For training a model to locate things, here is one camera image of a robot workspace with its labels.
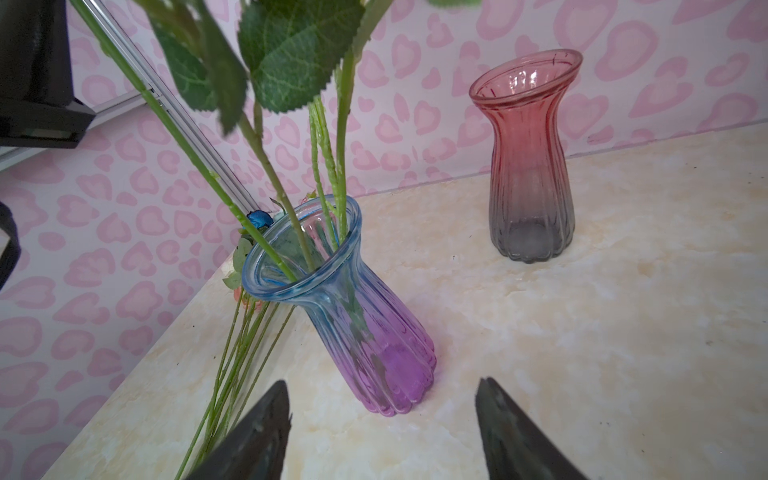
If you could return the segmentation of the flower bunch on table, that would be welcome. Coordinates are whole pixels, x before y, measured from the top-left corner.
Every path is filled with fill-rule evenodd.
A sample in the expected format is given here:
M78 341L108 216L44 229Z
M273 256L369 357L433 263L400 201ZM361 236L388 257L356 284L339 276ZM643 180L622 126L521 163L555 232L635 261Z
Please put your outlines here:
M262 376L285 327L269 345L264 341L278 315L278 304L258 300L245 291L241 274L255 241L243 234L223 283L235 294L236 306L208 404L175 477L183 479L213 452L234 428Z

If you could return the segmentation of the aluminium diagonal frame bar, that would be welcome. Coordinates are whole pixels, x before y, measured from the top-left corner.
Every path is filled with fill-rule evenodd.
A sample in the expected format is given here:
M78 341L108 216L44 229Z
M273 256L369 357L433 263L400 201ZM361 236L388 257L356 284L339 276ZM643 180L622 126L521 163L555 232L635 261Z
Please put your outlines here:
M74 149L85 134L139 106L145 100L129 92L94 109L73 98L67 106L1 100L1 170L47 149Z

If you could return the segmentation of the blue flower stem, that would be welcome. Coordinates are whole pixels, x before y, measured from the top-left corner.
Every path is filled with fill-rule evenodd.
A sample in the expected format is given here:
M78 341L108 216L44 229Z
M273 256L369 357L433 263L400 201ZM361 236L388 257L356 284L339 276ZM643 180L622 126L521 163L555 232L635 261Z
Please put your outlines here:
M258 230L269 228L274 223L272 216L263 210L252 211L247 214L246 218Z

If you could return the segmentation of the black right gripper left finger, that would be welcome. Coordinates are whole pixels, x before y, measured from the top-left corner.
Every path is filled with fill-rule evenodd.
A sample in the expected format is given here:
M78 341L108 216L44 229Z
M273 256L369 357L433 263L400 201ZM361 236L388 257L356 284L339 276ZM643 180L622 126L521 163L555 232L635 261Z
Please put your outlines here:
M288 387L278 380L187 479L279 479L290 429Z

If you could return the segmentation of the pink double rose stem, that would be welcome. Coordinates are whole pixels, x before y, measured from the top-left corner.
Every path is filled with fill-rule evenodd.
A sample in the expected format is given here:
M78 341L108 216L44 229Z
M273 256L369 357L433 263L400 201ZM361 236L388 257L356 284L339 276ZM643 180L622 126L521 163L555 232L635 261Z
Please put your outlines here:
M316 269L309 237L264 151L263 113L308 108L313 159L325 162L336 203L323 200L323 213L347 237L345 144L355 70L390 2L244 1L235 46L203 1L138 5L184 102L217 113L223 134L241 131Z

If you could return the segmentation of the purple blue glass vase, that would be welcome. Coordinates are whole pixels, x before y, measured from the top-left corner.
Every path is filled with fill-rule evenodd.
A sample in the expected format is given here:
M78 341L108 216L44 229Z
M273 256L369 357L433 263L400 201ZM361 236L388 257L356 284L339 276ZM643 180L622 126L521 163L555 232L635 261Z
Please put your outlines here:
M398 296L361 258L362 213L348 198L340 234L333 197L296 209L301 228L277 220L265 240L279 267L255 246L242 267L244 290L266 302L302 308L355 397L391 417L420 403L435 379L433 340Z

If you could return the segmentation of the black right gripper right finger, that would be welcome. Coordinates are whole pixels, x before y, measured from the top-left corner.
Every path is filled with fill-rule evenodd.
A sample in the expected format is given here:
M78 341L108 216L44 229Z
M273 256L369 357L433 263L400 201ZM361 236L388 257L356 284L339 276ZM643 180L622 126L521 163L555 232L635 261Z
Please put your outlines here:
M586 479L495 379L480 380L475 410L491 479Z

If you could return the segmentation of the red grey glass vase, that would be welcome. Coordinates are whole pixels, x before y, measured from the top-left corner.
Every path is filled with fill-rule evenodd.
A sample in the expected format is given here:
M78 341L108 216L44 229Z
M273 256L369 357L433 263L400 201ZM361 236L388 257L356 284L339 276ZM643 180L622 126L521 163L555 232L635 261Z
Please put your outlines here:
M494 133L489 230L513 261L545 262L571 243L575 213L557 113L583 62L553 49L505 62L469 89Z

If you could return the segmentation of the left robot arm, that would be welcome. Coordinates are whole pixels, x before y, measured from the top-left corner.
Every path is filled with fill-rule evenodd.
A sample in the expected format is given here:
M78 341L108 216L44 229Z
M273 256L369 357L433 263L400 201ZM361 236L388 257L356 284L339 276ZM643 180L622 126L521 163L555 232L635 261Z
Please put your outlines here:
M63 0L1 3L1 145L74 149L96 113L76 98Z

